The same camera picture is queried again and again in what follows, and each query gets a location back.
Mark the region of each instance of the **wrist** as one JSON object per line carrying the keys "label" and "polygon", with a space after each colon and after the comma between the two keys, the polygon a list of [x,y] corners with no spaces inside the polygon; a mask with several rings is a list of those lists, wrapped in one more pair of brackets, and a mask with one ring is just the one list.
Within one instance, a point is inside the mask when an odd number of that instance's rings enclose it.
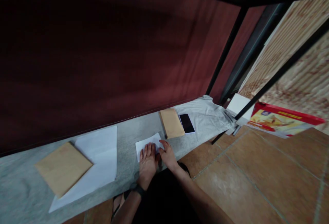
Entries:
{"label": "wrist", "polygon": [[148,179],[144,178],[143,176],[139,176],[136,183],[139,184],[140,187],[142,187],[146,191],[151,183],[151,180],[148,180]]}
{"label": "wrist", "polygon": [[178,165],[178,162],[176,162],[168,168],[173,174],[175,174],[181,167]]}

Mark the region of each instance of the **kraft paper envelope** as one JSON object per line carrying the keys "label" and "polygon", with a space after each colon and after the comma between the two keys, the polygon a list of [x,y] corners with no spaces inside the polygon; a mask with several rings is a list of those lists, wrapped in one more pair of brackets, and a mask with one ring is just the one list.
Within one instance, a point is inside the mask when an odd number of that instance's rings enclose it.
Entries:
{"label": "kraft paper envelope", "polygon": [[161,110],[159,112],[167,138],[181,137],[185,135],[183,126],[179,121],[178,115],[174,108]]}

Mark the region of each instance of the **metal rod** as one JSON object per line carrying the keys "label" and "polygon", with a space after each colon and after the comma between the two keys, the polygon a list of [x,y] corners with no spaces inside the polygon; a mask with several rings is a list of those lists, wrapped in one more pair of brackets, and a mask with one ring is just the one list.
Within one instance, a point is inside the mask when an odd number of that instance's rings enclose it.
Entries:
{"label": "metal rod", "polygon": [[249,41],[246,43],[238,61],[236,62],[231,72],[231,75],[219,100],[219,105],[224,105],[229,96],[233,93],[236,86],[245,75],[246,70],[248,70],[249,66],[253,64],[257,59],[258,55],[264,47],[264,43],[279,24],[289,9],[290,5],[291,3],[278,4],[275,9],[271,8],[270,6],[266,7],[262,17],[254,29],[253,33],[256,33],[256,35],[252,34],[250,36]]}
{"label": "metal rod", "polygon": [[215,81],[216,81],[216,79],[218,77],[218,74],[219,74],[220,70],[222,69],[222,66],[223,66],[223,64],[224,64],[224,62],[226,60],[227,55],[229,54],[229,51],[230,51],[230,49],[232,47],[232,44],[233,44],[233,42],[235,40],[235,37],[236,37],[237,33],[238,33],[238,31],[239,31],[239,29],[241,27],[241,24],[242,24],[242,22],[243,22],[243,20],[244,20],[244,18],[246,16],[246,14],[247,14],[247,11],[248,11],[248,7],[241,7],[240,12],[239,12],[239,14],[238,14],[238,16],[237,16],[237,18],[235,20],[235,23],[233,25],[232,30],[231,30],[230,36],[229,36],[229,38],[228,38],[228,40],[226,42],[226,45],[224,47],[223,53],[222,53],[222,55],[219,58],[218,64],[216,66],[216,69],[214,71],[214,74],[213,74],[213,76],[211,78],[211,81],[209,83],[208,89],[206,91],[206,95],[209,95],[210,94],[211,89],[212,89],[212,87],[215,84]]}
{"label": "metal rod", "polygon": [[291,56],[290,59],[278,70],[277,73],[265,84],[265,86],[249,101],[249,103],[238,113],[236,120],[241,118],[249,108],[254,105],[327,31],[329,30],[329,19]]}
{"label": "metal rod", "polygon": [[211,142],[211,145],[214,145],[215,142],[218,141],[218,139],[221,138],[221,136],[225,133],[226,131],[223,131],[222,133],[220,133],[217,137],[215,137],[215,139]]}

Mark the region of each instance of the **gray countertop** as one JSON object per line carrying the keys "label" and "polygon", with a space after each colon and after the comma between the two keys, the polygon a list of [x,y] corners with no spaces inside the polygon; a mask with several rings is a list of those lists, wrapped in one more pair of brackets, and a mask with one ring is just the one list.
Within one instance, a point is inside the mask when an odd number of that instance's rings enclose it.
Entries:
{"label": "gray countertop", "polygon": [[[178,114],[189,114],[195,133],[168,139],[177,160],[233,124],[224,109],[203,96],[174,107]],[[135,143],[164,130],[158,112],[116,124],[117,178],[114,182],[48,213],[54,194],[40,176],[34,164],[76,137],[64,139],[31,150],[0,158],[0,223],[59,224],[129,189],[138,177]]]}

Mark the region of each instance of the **left hand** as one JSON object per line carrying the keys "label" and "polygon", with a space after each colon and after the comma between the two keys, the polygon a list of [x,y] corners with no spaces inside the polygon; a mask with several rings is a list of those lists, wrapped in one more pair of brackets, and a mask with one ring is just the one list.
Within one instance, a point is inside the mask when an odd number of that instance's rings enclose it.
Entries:
{"label": "left hand", "polygon": [[139,178],[137,183],[147,190],[155,175],[160,160],[160,154],[155,155],[155,144],[149,143],[145,145],[144,151],[142,150],[139,155]]}

